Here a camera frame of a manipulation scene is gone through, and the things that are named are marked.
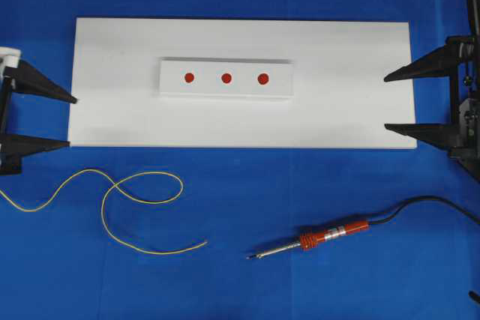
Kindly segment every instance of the blue background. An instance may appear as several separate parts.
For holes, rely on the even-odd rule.
[[[1,0],[0,45],[20,48],[71,88],[78,16],[188,16],[407,21],[412,56],[468,34],[465,0]],[[448,120],[445,79],[415,82],[418,122]],[[66,139],[68,105],[13,96],[9,131]],[[207,247],[152,257],[112,242],[99,205],[108,184],[84,175],[51,206],[23,214],[0,203],[2,319],[474,319],[480,307],[479,229],[435,204],[419,204],[370,232],[247,261],[257,247],[302,226],[382,210],[424,193],[480,213],[479,186],[445,153],[410,151],[71,148],[24,160],[0,187],[25,206],[45,201],[84,167],[115,178],[168,170],[184,195],[158,208],[113,195],[113,230],[145,247]],[[148,199],[173,194],[168,179],[127,184]]]

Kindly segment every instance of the black clamp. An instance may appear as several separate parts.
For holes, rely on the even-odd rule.
[[[384,80],[447,76],[450,81],[449,124],[385,124],[388,130],[411,136],[448,152],[480,181],[480,0],[467,0],[470,36],[448,37],[445,46],[425,55],[412,64],[389,74]],[[474,76],[470,75],[470,62]],[[459,67],[464,64],[463,83],[468,96],[460,104]]]
[[[13,92],[33,94],[56,100],[76,103],[70,93],[46,78],[26,61],[20,60],[20,52],[15,49],[0,58],[0,175],[12,175],[22,172],[22,158],[28,155],[64,148],[69,142],[37,138],[7,133],[8,107]]]

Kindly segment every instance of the soldering iron handle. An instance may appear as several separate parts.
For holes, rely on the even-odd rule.
[[[299,240],[303,250],[309,250],[316,247],[318,244],[325,241],[334,240],[340,236],[355,234],[368,229],[367,220],[359,220],[354,223],[349,223],[343,226],[338,226],[329,230],[321,232],[310,232],[300,235]]]

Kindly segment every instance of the red circle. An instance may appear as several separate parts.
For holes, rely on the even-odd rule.
[[[261,84],[261,85],[265,85],[269,80],[269,75],[268,74],[265,74],[265,73],[261,73],[259,76],[258,76],[258,82]]]
[[[228,73],[225,73],[224,75],[222,75],[222,82],[224,82],[225,84],[228,84],[232,81],[232,76]]]
[[[193,82],[194,79],[195,79],[195,76],[192,73],[185,74],[185,82]]]

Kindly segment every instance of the white board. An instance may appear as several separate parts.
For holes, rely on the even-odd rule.
[[[283,59],[293,96],[160,96],[166,58]],[[384,123],[415,123],[407,23],[99,19],[76,24],[73,146],[414,148]]]

